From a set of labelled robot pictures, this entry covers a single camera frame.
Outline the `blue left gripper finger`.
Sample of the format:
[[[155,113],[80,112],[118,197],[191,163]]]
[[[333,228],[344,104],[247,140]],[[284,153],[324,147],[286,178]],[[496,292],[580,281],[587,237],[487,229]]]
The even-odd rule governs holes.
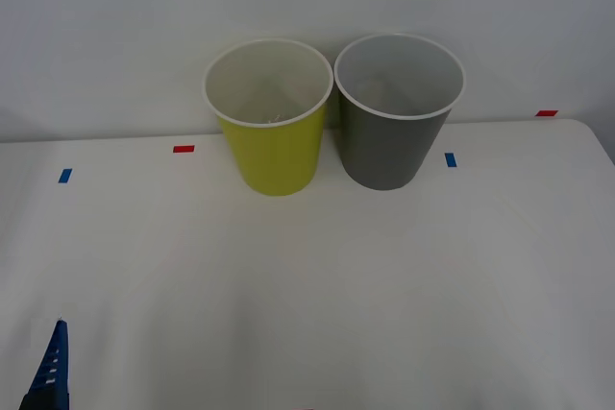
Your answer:
[[[19,410],[69,410],[68,373],[68,326],[58,319]]]

